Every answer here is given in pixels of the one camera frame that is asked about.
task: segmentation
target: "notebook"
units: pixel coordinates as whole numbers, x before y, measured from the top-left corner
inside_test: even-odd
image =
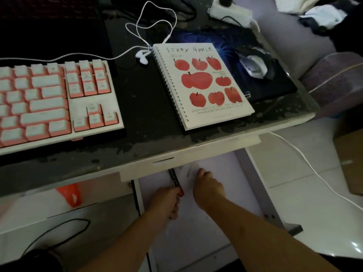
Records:
[[[153,50],[185,130],[254,113],[212,43],[154,44]]]

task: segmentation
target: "keyboard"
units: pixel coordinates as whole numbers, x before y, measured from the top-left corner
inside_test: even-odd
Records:
[[[107,61],[0,67],[0,155],[122,128]]]

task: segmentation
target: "apple drawing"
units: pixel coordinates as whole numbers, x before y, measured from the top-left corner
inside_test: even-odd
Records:
[[[211,65],[212,68],[214,68],[216,71],[220,71],[222,69],[221,63],[218,61],[218,59],[211,57],[207,57],[206,61],[209,65]]]
[[[193,106],[204,107],[206,105],[206,98],[200,93],[191,93],[189,99]]]
[[[178,59],[177,61],[174,59],[174,62],[174,65],[178,70],[187,71],[189,69],[189,63],[183,59]]]
[[[203,71],[199,71],[197,73],[191,74],[183,74],[181,76],[181,82],[187,88],[195,87],[200,90],[205,90],[210,87],[213,82],[213,77],[210,73],[205,73]]]
[[[235,87],[225,88],[224,92],[232,103],[242,102],[242,98]]]
[[[232,81],[230,80],[229,77],[217,77],[216,78],[216,83],[219,85],[219,86],[229,86],[231,85]]]
[[[196,68],[198,71],[204,71],[206,67],[208,67],[208,64],[204,61],[201,61],[200,59],[192,59],[192,64],[194,68]]]
[[[208,95],[208,100],[211,104],[217,104],[220,106],[224,103],[224,94],[223,92],[211,92]]]

